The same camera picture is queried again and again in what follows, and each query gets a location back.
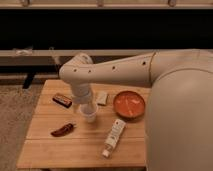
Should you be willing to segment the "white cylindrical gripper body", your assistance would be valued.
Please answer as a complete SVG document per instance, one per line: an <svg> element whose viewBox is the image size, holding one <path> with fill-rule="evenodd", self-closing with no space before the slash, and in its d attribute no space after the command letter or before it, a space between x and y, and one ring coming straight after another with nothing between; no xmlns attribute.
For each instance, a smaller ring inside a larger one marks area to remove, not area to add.
<svg viewBox="0 0 213 171"><path fill-rule="evenodd" d="M71 86L72 100L76 104L86 104L92 101L93 93L89 84L77 84Z"/></svg>

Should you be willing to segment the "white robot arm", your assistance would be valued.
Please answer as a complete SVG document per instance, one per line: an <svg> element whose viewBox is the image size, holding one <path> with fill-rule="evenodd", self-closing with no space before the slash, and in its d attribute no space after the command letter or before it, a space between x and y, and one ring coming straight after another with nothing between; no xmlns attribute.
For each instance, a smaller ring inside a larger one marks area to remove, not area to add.
<svg viewBox="0 0 213 171"><path fill-rule="evenodd" d="M146 87L147 171L213 171L213 52L154 51L95 64L78 54L59 71L75 103L93 83Z"/></svg>

